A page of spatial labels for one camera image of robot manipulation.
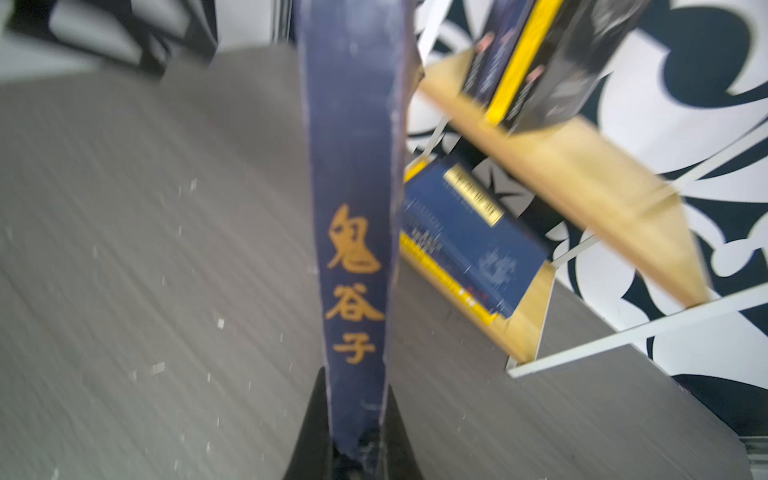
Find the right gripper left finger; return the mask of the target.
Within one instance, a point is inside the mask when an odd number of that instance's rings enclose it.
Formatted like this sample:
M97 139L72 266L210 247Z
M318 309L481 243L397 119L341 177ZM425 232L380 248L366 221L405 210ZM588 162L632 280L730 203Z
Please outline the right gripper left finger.
M317 373L284 480L331 478L332 442L329 433L325 368Z

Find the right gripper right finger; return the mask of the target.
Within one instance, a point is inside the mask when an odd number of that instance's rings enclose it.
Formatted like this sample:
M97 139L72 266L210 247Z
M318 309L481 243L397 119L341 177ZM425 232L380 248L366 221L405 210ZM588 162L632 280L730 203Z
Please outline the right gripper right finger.
M380 478L422 480L423 474L418 466L392 387L388 390L381 436Z

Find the navy book yellow label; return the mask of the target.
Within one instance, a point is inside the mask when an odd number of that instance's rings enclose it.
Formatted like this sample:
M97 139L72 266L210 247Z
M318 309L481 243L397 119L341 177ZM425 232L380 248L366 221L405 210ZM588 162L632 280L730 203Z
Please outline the navy book yellow label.
M434 161L405 183L403 232L495 318L513 315L548 252L457 158Z

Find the black Murphy's law book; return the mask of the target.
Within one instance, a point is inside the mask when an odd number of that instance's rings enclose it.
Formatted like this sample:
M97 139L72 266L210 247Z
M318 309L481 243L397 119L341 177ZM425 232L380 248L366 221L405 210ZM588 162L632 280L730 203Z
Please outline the black Murphy's law book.
M647 1L566 1L528 67L501 124L538 130L577 115Z

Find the yellow cartoon cover book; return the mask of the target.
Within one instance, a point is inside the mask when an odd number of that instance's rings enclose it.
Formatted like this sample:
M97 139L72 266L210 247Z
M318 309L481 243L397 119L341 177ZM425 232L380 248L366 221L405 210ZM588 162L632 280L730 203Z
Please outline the yellow cartoon cover book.
M486 114L489 124L498 125L503 120L562 4L563 0L540 0L534 3L489 105Z

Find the purple Guiguzi portrait book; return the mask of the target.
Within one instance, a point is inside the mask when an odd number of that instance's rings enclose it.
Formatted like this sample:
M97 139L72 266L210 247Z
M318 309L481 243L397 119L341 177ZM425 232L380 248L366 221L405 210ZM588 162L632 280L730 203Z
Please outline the purple Guiguzi portrait book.
M462 86L462 92L480 106L489 106L534 4L534 0L492 2Z

